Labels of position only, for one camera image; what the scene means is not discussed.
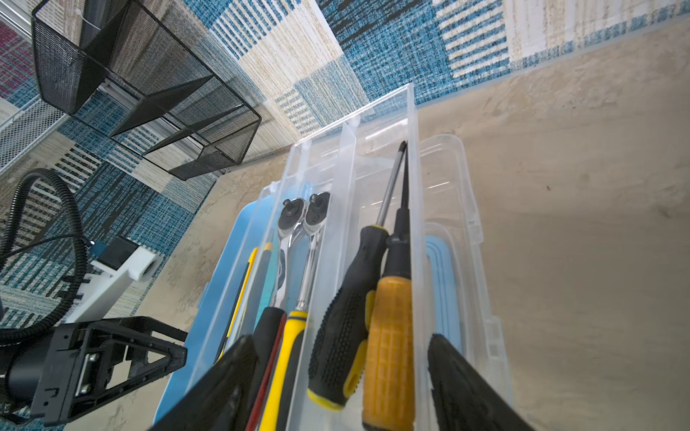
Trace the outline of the light blue plastic tool box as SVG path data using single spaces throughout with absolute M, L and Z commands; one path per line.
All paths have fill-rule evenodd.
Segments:
M 277 275 L 277 226 L 283 202 L 328 192 L 331 201 L 287 428 L 361 429 L 362 392 L 354 393 L 342 411 L 322 409 L 307 397 L 307 366 L 321 319 L 356 254 L 360 230 L 377 219 L 396 152 L 404 141 L 411 168 L 415 427 L 438 426 L 427 361 L 434 333 L 443 334 L 496 393 L 512 401 L 501 322 L 490 308 L 481 252 L 483 228 L 463 143 L 453 135 L 420 139 L 414 87 L 406 84 L 298 141 L 290 150 L 282 179 L 266 187 L 239 215 L 186 341 L 186 366 L 172 374 L 156 420 L 215 364 L 245 266 L 257 248 L 227 344 L 242 336 L 238 332 L 253 270 L 266 242 L 275 242 L 262 310 L 269 303 Z

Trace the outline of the wooden handled screwdriver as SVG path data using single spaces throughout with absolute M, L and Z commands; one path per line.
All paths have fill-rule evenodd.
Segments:
M 369 329 L 362 411 L 366 430 L 412 430 L 415 421 L 409 163 L 402 184 Z

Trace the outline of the teal utility knife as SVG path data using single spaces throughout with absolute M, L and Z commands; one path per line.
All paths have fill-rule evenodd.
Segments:
M 253 333 L 256 327 L 259 314 L 262 311 L 262 295 L 264 292 L 274 248 L 275 242 L 266 242 L 263 250 L 259 254 L 258 263 L 256 268 L 253 270 L 249 297 L 246 300 L 242 326 L 238 332 L 239 335 L 249 335 Z

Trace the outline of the black yellow small screwdriver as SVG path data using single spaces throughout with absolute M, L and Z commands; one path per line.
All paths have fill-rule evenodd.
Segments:
M 365 368 L 371 315 L 389 237 L 384 224 L 406 150 L 404 141 L 396 153 L 377 221 L 361 229 L 359 249 L 316 334 L 307 396 L 327 411 L 345 408 Z

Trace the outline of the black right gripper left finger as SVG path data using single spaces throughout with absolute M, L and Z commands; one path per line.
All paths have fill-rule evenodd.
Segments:
M 240 337 L 152 429 L 242 430 L 257 364 L 253 336 Z

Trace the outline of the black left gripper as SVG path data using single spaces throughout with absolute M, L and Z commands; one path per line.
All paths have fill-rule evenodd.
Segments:
M 186 364 L 188 333 L 151 317 L 60 325 L 1 347 L 1 421 L 47 427 L 82 418 Z

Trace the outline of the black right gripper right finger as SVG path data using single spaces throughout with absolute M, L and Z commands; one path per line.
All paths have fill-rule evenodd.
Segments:
M 501 395 L 470 365 L 442 334 L 428 347 L 432 398 L 441 430 L 528 430 Z

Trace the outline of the yellow handled wrench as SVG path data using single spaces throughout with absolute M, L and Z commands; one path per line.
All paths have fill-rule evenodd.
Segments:
M 294 241 L 287 257 L 287 286 L 289 282 L 289 257 L 291 249 L 302 238 L 307 237 L 309 248 L 296 307 L 286 318 L 280 351 L 278 352 L 271 387 L 264 404 L 260 430 L 285 430 L 289 419 L 289 408 L 293 398 L 296 373 L 300 361 L 305 327 L 307 326 L 308 303 L 314 286 L 314 274 L 321 249 L 323 227 L 328 216 L 331 194 L 322 192 L 306 200 L 307 211 L 302 224 L 302 232 Z

